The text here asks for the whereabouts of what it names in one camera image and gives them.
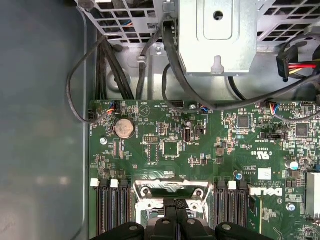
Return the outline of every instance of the yellow wire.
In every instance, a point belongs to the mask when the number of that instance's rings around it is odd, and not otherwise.
[[[316,60],[313,60],[313,62],[320,62],[320,59],[316,59]],[[295,74],[299,71],[301,71],[303,68],[296,68],[296,69],[293,69],[292,71],[289,72],[289,75],[291,74]]]
[[[296,68],[296,69],[290,71],[290,72],[289,72],[289,75],[295,74],[295,73],[297,73],[297,72],[299,72],[299,71],[301,71],[301,70],[302,70],[302,68]]]

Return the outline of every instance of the black cable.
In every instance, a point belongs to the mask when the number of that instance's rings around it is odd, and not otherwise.
[[[126,94],[128,96],[127,99],[134,100],[135,98],[134,98],[134,95],[133,95],[133,93],[131,91],[131,88],[130,88],[128,79],[127,79],[127,77],[125,75],[125,72],[122,69],[120,63],[118,62],[118,59],[117,59],[117,57],[116,57],[116,55],[115,55],[110,43],[107,41],[107,39],[102,42],[102,46],[103,46],[104,54],[105,54],[106,58],[108,59],[108,62],[110,64],[110,67],[112,69],[112,72],[113,72],[114,76],[116,76],[115,73],[117,72],[119,77],[120,77],[120,79],[121,79],[121,81],[122,81],[123,87],[124,87],[125,92],[126,92]]]
[[[242,100],[242,101],[247,100],[247,99],[241,94],[241,92],[239,91],[239,89],[237,88],[236,83],[235,83],[235,80],[234,80],[234,77],[233,77],[233,76],[228,76],[228,80],[229,80],[230,87],[231,87],[232,91],[234,92],[234,94],[235,94],[240,100]]]
[[[145,57],[146,63],[139,63],[139,80],[136,86],[135,99],[141,100],[142,93],[144,91],[144,84],[146,78],[146,68],[147,68],[147,53],[149,48],[155,44],[161,37],[161,28],[149,39],[149,41],[144,46],[140,56]]]
[[[163,74],[162,74],[162,97],[163,100],[166,102],[166,104],[171,108],[174,109],[175,111],[179,112],[179,113],[185,113],[185,114],[193,114],[193,113],[198,113],[201,111],[201,108],[196,108],[196,109],[183,109],[183,108],[178,108],[176,106],[174,106],[167,98],[166,95],[166,89],[167,89],[167,73],[168,73],[168,69],[170,68],[170,64],[168,64],[164,70],[163,70]]]
[[[190,84],[188,83],[184,72],[182,70],[182,67],[180,65],[179,62],[179,57],[176,51],[176,47],[174,44],[174,36],[172,33],[172,29],[169,27],[166,27],[164,30],[164,36],[162,36],[163,38],[163,43],[164,43],[164,47],[166,49],[167,52],[167,56],[169,59],[169,63],[172,67],[172,71],[175,75],[175,77],[177,78],[178,82],[180,83],[181,87],[183,88],[183,90],[190,96],[191,99],[197,101],[198,103],[206,106],[209,109],[212,109],[214,111],[224,111],[224,110],[231,110],[231,109],[237,109],[237,108],[243,108],[246,107],[248,105],[251,104],[257,104],[257,103],[261,103],[264,102],[268,99],[273,99],[273,98],[277,98],[283,94],[286,94],[298,87],[300,87],[303,84],[318,80],[320,75],[314,75],[314,76],[310,76],[310,77],[306,77],[303,78],[300,81],[297,81],[295,83],[293,83],[290,86],[287,86],[285,88],[279,89],[277,91],[262,95],[262,96],[258,96],[258,97],[254,97],[245,101],[236,101],[236,102],[231,102],[231,103],[215,103],[215,104],[211,104],[208,101],[204,100],[202,97],[200,97],[195,90],[190,86]]]
[[[85,61],[87,60],[87,58],[96,50],[96,48],[106,39],[105,36],[101,36],[98,41],[96,41],[96,43],[93,45],[93,47],[80,59],[80,61],[73,67],[73,69],[70,71],[69,75],[67,76],[66,79],[66,97],[68,99],[68,103],[70,105],[71,111],[72,113],[75,115],[75,117],[81,121],[84,124],[96,124],[98,122],[100,122],[101,120],[103,120],[108,113],[104,112],[100,117],[98,117],[95,120],[85,120],[84,118],[82,118],[80,116],[80,114],[77,112],[74,102],[72,100],[71,97],[71,79],[74,75],[74,73],[76,72],[76,70],[79,68],[79,66]]]

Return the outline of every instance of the red wire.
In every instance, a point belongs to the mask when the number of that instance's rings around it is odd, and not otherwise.
[[[306,69],[306,68],[316,68],[315,64],[289,64],[289,69]]]

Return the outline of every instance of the motherboard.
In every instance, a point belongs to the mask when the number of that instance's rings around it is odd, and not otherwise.
[[[232,222],[275,240],[320,239],[320,118],[283,121],[270,103],[212,111],[192,101],[92,101],[89,236],[164,215],[185,199],[211,228]],[[278,102],[299,119],[313,102]]]

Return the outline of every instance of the green circuit board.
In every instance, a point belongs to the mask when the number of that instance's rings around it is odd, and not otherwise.
[[[174,104],[198,106],[191,101]],[[275,240],[320,239],[320,227],[308,221],[306,212],[306,172],[319,164],[320,118],[283,122],[272,116],[268,104],[188,114],[160,100],[92,101],[90,108],[95,118],[115,108],[90,125],[89,175],[100,184],[93,183],[89,190],[91,238],[140,214],[141,224],[160,216],[160,209],[136,211],[139,196],[134,188],[139,181],[161,180],[208,182],[203,213],[190,209],[190,215],[204,217],[212,228],[235,220]],[[315,109],[310,102],[280,102],[277,113],[303,118]],[[118,185],[110,187],[111,180]],[[246,186],[242,204],[237,198],[240,210],[228,207],[234,204],[228,202],[234,182]],[[192,194],[183,189],[159,191],[157,198]]]

